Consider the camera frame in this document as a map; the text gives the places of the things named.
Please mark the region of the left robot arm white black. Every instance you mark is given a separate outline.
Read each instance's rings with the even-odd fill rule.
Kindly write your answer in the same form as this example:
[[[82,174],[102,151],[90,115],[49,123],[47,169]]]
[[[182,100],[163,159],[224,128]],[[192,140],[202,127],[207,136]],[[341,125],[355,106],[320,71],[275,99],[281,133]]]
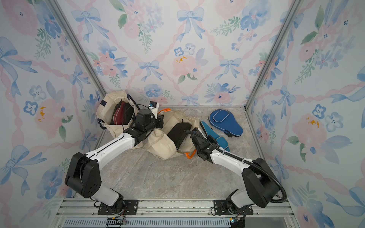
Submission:
[[[104,146],[86,154],[72,156],[65,184],[82,197],[99,201],[113,214],[125,208],[124,197],[104,185],[101,170],[121,153],[137,146],[148,138],[155,128],[163,128],[164,115],[155,108],[141,109],[136,119],[120,136]]]

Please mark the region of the canvas bag orange handles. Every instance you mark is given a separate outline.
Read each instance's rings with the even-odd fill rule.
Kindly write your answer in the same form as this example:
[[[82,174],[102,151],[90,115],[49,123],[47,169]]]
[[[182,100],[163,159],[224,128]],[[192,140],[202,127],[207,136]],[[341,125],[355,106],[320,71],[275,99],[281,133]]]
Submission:
[[[199,118],[188,116],[182,110],[163,113],[163,128],[156,128],[143,141],[143,149],[162,160],[192,153],[195,146],[185,131],[199,127]]]

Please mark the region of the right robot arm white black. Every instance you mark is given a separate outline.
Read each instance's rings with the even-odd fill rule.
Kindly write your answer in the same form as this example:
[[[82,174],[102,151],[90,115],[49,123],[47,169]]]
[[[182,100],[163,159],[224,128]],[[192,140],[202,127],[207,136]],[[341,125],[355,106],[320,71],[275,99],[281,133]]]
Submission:
[[[237,214],[251,205],[265,208],[269,203],[283,203],[287,200],[284,187],[265,160],[239,157],[223,149],[211,136],[205,137],[197,129],[185,132],[190,135],[200,158],[241,176],[245,188],[233,191],[226,199],[230,213]]]

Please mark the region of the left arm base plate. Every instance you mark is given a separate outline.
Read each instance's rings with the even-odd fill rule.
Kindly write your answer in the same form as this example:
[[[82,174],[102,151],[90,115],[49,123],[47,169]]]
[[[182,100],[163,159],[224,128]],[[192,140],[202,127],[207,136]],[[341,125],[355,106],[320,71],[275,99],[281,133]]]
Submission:
[[[136,215],[138,210],[139,200],[123,199],[118,200],[113,206],[107,206],[101,203],[98,206],[98,215]]]

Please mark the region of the blue paddle case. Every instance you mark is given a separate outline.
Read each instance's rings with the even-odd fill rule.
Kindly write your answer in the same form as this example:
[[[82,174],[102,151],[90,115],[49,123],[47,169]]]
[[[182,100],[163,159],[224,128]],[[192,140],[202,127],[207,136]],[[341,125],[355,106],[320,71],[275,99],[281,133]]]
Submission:
[[[228,110],[214,110],[210,113],[208,120],[213,127],[223,131],[228,137],[239,137],[243,134],[243,128]]]

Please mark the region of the black paddle case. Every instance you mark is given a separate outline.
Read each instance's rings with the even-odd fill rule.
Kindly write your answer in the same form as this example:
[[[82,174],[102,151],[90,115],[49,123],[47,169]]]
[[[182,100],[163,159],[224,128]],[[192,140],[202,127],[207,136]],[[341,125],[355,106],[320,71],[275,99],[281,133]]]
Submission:
[[[167,136],[173,141],[177,149],[180,148],[183,141],[187,137],[187,133],[185,131],[190,131],[191,127],[192,125],[190,123],[177,123],[167,134]]]

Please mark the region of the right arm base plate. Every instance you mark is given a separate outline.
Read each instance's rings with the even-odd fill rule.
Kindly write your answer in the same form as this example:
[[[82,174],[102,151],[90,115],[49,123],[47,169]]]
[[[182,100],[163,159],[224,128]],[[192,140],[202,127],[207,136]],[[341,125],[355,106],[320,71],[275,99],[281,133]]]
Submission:
[[[253,210],[251,205],[244,206],[242,208],[237,208],[232,202],[227,199],[215,199],[213,200],[213,207],[211,208],[211,214],[214,216],[243,216],[243,215],[253,215]]]

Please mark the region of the teal paddle case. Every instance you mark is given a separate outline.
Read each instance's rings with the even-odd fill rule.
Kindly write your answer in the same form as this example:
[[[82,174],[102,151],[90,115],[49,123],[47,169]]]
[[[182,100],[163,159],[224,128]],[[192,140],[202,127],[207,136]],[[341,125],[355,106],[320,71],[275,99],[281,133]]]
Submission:
[[[206,122],[201,121],[200,127],[206,136],[210,135],[212,138],[215,139],[215,141],[220,147],[222,147],[228,152],[230,151],[229,144],[226,141],[226,139],[223,136],[218,135]]]

